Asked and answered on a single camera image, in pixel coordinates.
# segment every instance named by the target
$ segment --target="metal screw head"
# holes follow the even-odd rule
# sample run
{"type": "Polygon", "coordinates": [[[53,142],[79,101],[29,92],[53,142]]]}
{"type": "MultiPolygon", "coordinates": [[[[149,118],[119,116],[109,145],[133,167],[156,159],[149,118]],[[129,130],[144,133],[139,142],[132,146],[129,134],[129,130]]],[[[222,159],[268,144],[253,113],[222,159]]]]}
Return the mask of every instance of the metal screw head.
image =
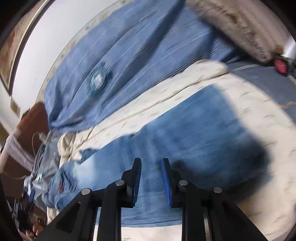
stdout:
{"type": "Polygon", "coordinates": [[[116,186],[121,186],[121,185],[124,184],[124,180],[117,180],[117,181],[115,182],[115,184],[116,184],[116,186]]]}
{"type": "Polygon", "coordinates": [[[222,192],[222,189],[216,187],[216,188],[213,189],[213,191],[214,191],[214,193],[216,193],[216,194],[220,194],[220,193],[222,192]]]}
{"type": "Polygon", "coordinates": [[[87,195],[87,194],[89,194],[90,192],[91,192],[91,190],[90,190],[89,188],[84,188],[84,189],[81,191],[82,195],[87,195]]]}
{"type": "Polygon", "coordinates": [[[180,180],[179,181],[180,186],[186,186],[188,182],[186,180],[180,180]]]}

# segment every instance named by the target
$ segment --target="pillow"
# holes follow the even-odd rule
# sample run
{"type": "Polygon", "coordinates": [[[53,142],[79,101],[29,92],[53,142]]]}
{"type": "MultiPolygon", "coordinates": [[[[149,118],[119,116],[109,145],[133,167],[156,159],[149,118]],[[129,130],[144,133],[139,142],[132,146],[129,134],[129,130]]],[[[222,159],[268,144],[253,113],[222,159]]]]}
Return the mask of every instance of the pillow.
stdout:
{"type": "Polygon", "coordinates": [[[273,58],[276,45],[290,34],[281,20],[260,0],[186,0],[195,11],[261,63],[273,58]]]}

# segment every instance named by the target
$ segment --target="white wall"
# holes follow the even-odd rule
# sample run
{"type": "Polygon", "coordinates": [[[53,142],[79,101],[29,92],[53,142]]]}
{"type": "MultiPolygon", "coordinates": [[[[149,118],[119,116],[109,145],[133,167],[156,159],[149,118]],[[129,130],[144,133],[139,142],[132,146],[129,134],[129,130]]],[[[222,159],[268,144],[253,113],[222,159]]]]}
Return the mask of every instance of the white wall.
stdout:
{"type": "Polygon", "coordinates": [[[0,81],[0,122],[8,133],[12,133],[19,119],[10,109],[10,96],[0,81]]]}
{"type": "MultiPolygon", "coordinates": [[[[56,0],[33,29],[21,55],[12,90],[20,116],[36,100],[50,67],[74,35],[116,0],[56,0]]],[[[18,123],[10,99],[0,85],[0,121],[7,129],[18,123]]]]}

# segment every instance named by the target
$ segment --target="cable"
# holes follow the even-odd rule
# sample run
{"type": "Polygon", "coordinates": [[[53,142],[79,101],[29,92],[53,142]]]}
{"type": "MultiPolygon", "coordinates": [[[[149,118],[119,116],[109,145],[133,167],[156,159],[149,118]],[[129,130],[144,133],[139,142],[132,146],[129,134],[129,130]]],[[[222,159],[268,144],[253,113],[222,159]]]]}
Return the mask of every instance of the cable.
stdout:
{"type": "Polygon", "coordinates": [[[36,157],[36,153],[35,153],[35,149],[34,149],[33,138],[34,138],[34,136],[35,136],[36,134],[38,134],[38,132],[35,132],[35,133],[33,134],[33,136],[32,136],[32,149],[33,149],[34,157],[36,157]]]}
{"type": "Polygon", "coordinates": [[[28,176],[22,176],[22,177],[12,177],[11,175],[9,175],[6,171],[2,171],[2,173],[4,174],[4,175],[6,175],[6,176],[8,176],[10,179],[13,179],[13,180],[23,180],[23,179],[25,179],[26,177],[28,177],[28,176]]]}

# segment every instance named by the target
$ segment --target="blue gripper pad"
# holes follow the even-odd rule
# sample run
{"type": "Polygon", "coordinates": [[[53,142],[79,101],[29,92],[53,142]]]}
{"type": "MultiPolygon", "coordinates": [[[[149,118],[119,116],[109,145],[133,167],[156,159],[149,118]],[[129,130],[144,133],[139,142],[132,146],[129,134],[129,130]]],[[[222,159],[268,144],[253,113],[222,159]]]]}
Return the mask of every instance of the blue gripper pad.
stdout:
{"type": "Polygon", "coordinates": [[[141,172],[142,172],[142,162],[139,162],[139,166],[136,170],[136,179],[135,184],[133,186],[133,205],[135,206],[137,199],[138,199],[138,192],[140,186],[140,179],[141,179],[141,172]]]}
{"type": "Polygon", "coordinates": [[[30,196],[29,196],[29,202],[33,202],[34,201],[34,196],[35,196],[35,190],[32,188],[31,189],[30,196]]]}
{"type": "Polygon", "coordinates": [[[171,207],[172,206],[172,191],[171,191],[171,186],[168,180],[168,173],[165,168],[165,162],[164,160],[161,161],[161,173],[163,176],[163,185],[165,188],[165,197],[167,200],[168,205],[171,207]]]}

